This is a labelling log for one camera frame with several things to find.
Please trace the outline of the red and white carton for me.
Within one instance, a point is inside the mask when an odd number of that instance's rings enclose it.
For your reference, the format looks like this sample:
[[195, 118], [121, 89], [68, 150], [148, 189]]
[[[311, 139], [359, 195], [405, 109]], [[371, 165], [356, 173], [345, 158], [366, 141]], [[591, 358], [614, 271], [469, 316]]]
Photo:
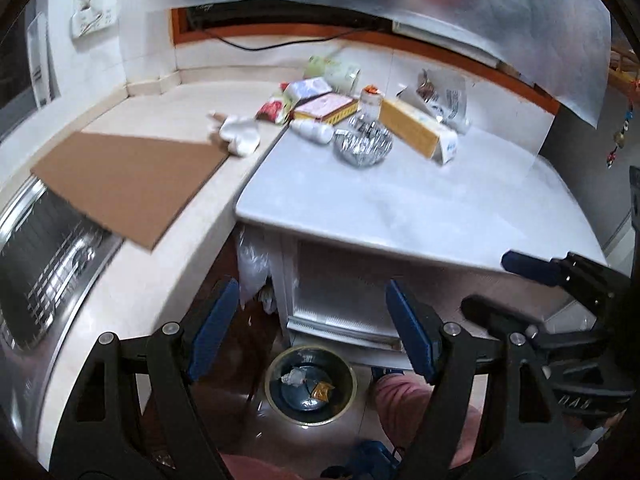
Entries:
[[336, 125], [358, 112], [358, 101], [350, 96], [328, 93], [296, 106], [293, 119], [310, 119], [315, 122]]

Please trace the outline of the white paper bag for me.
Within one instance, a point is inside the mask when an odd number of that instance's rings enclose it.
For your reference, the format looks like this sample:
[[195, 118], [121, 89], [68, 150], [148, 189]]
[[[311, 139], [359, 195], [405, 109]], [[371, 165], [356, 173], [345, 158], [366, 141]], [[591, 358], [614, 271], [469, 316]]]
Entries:
[[293, 367], [292, 370], [280, 377], [280, 382], [286, 386], [299, 387], [307, 380], [307, 370], [305, 367]]

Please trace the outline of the round dark trash bin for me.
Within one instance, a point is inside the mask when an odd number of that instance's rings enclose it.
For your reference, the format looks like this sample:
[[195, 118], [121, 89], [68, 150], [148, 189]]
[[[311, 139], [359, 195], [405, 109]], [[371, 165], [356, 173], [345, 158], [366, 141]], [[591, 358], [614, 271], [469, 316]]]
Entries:
[[[283, 385], [280, 377], [293, 367], [305, 367], [307, 380], [299, 387]], [[328, 402], [314, 400], [317, 382], [334, 385]], [[357, 378], [352, 367], [338, 354], [319, 346], [289, 348], [276, 356], [264, 377], [270, 408], [287, 422], [303, 427], [321, 427], [340, 419], [356, 399]]]

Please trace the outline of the brown wooden cabinet door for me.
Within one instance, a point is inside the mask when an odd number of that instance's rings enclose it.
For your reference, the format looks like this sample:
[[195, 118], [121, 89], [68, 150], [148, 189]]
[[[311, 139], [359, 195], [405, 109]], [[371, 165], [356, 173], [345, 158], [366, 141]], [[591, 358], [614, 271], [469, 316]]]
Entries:
[[234, 448], [250, 419], [280, 322], [257, 299], [240, 299], [235, 241], [228, 238], [205, 275], [188, 311], [206, 314], [188, 365], [195, 411], [223, 451]]

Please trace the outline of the white plastic bag hanging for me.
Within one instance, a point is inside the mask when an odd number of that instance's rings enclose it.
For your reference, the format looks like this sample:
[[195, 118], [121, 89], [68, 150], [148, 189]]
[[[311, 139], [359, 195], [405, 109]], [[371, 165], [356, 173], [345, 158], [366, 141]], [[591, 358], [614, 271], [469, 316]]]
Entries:
[[270, 255], [264, 233], [254, 226], [241, 226], [236, 232], [240, 303], [257, 300], [267, 314], [277, 311], [271, 278]]

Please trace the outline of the brown cardboard sheet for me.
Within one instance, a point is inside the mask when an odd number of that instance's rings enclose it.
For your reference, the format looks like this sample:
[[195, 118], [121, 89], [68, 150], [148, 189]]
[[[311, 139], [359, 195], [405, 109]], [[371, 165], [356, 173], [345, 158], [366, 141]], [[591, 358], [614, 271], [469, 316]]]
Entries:
[[215, 144], [74, 132], [32, 174], [100, 226], [151, 250], [227, 158]]

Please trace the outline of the crumpled white tissue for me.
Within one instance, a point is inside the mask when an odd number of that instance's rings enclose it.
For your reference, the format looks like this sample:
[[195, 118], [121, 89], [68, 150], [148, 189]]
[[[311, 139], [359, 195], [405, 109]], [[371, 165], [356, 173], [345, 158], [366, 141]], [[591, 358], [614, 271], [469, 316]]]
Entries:
[[236, 157], [248, 157], [259, 148], [258, 125], [254, 118], [209, 112], [209, 139], [224, 144], [227, 151]]

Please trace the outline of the long yellow box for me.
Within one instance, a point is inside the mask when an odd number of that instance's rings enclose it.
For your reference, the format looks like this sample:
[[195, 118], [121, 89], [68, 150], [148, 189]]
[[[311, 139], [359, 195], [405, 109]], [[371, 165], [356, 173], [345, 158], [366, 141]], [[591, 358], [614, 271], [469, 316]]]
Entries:
[[457, 155], [457, 133], [404, 101], [384, 99], [378, 120], [426, 158], [446, 165]]

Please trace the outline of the crumpled aluminium foil tray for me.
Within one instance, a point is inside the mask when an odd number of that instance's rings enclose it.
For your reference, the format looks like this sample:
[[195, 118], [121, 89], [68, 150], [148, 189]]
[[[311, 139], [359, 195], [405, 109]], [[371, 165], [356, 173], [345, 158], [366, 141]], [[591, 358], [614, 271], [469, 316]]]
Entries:
[[335, 130], [334, 153], [357, 168], [369, 168], [386, 159], [393, 148], [393, 133], [366, 113], [349, 118], [344, 128]]

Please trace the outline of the clear plastic printed bag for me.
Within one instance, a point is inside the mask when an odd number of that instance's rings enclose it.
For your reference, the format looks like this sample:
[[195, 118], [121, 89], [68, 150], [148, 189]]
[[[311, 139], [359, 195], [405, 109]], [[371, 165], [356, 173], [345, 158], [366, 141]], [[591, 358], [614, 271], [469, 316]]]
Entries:
[[416, 84], [397, 93], [398, 99], [432, 116], [456, 133], [469, 131], [465, 78], [451, 70], [421, 70]]

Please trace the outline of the white plastic bottle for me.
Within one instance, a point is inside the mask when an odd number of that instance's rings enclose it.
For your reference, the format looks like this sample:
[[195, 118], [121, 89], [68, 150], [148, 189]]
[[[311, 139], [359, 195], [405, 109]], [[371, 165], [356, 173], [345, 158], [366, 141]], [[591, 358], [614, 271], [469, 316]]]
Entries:
[[329, 144], [335, 133], [332, 125], [311, 119], [293, 119], [288, 126], [301, 138], [320, 145]]

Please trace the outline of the red strawberry snack packet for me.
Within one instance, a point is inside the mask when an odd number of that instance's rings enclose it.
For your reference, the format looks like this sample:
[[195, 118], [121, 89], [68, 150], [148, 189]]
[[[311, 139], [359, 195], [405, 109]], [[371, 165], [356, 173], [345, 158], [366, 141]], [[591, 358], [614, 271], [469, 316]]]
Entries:
[[262, 104], [255, 115], [257, 120], [282, 125], [290, 116], [291, 102], [284, 96], [272, 96], [265, 104]]

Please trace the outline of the lavender tissue pack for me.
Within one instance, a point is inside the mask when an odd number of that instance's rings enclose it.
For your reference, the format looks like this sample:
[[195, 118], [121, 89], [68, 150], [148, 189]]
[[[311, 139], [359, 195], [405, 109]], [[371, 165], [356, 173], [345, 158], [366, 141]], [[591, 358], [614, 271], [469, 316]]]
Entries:
[[292, 107], [296, 107], [332, 91], [332, 87], [323, 77], [314, 77], [290, 82], [283, 94]]

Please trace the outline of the small jar orange lid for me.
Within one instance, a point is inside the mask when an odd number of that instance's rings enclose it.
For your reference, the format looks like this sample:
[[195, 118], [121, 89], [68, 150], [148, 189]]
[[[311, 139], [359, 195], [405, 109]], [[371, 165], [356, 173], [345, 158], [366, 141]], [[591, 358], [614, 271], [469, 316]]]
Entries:
[[360, 91], [359, 106], [360, 110], [374, 120], [380, 116], [384, 93], [373, 84], [368, 84]]

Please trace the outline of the white wall socket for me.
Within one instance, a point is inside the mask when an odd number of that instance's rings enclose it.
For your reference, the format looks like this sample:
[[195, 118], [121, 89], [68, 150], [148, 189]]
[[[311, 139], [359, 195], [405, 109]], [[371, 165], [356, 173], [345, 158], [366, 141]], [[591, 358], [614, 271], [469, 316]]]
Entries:
[[74, 0], [74, 10], [70, 17], [70, 38], [85, 38], [111, 28], [116, 22], [116, 0]]

